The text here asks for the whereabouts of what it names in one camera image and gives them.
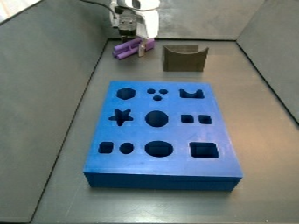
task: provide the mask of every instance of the gray table surface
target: gray table surface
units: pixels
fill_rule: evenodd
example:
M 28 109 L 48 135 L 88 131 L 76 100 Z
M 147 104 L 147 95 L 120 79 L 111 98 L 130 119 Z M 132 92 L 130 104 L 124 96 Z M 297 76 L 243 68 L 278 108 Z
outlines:
M 143 58 L 98 65 L 34 223 L 299 222 L 298 125 L 235 42 L 156 41 Z M 203 73 L 163 71 L 163 45 L 210 47 Z M 233 192 L 91 189 L 82 173 L 102 103 L 114 80 L 209 82 L 245 178 Z

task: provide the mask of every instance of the purple object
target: purple object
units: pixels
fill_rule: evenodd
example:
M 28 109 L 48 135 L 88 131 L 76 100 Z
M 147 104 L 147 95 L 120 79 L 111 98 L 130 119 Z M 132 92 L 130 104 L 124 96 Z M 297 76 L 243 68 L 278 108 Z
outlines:
M 118 58 L 119 60 L 127 58 L 128 56 L 131 56 L 132 54 L 138 53 L 138 47 L 142 43 L 142 38 L 135 38 L 130 41 L 127 41 L 124 44 L 122 45 L 116 45 L 115 46 L 115 51 L 112 52 L 112 55 L 115 58 Z M 146 50 L 150 51 L 151 49 L 155 48 L 155 40 L 151 38 L 147 40 L 146 42 Z

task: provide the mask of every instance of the large circular hole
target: large circular hole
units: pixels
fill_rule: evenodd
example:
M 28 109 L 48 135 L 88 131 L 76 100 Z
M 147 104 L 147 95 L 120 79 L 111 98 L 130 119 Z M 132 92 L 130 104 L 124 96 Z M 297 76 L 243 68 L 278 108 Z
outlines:
M 164 141 L 152 141 L 144 146 L 144 151 L 152 157 L 164 158 L 174 153 L 174 147 Z
M 155 110 L 146 115 L 144 120 L 151 126 L 160 128 L 168 123 L 168 115 L 163 111 Z
M 124 154 L 130 154 L 134 149 L 135 149 L 135 146 L 131 144 L 131 143 L 123 143 L 119 147 L 122 153 Z

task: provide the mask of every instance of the square hole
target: square hole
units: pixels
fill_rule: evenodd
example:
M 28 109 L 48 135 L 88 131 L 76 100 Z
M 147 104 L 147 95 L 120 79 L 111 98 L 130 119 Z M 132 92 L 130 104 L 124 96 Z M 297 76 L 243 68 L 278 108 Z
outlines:
M 194 123 L 192 115 L 182 115 L 182 123 Z
M 215 143 L 190 143 L 191 155 L 195 158 L 218 158 L 219 151 Z
M 114 143 L 112 142 L 102 142 L 99 144 L 99 147 L 98 147 L 98 152 L 99 153 L 111 153 L 114 150 Z
M 209 115 L 199 115 L 201 123 L 211 124 L 211 117 Z

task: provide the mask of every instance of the arch-shaped hole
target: arch-shaped hole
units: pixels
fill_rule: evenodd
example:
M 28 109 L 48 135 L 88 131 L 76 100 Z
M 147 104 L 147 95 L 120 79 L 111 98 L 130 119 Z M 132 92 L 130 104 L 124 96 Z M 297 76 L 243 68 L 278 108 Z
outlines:
M 130 154 L 135 149 L 135 146 L 131 143 L 123 143 L 119 147 L 119 150 L 123 154 Z
M 180 89 L 180 97 L 182 98 L 194 98 L 194 99 L 203 99 L 205 95 L 201 89 L 194 94 L 186 92 L 184 89 Z
M 146 115 L 144 120 L 148 125 L 160 128 L 168 123 L 168 115 L 163 111 L 155 110 Z
M 164 141 L 152 141 L 144 146 L 144 151 L 152 157 L 164 158 L 174 153 L 174 147 Z

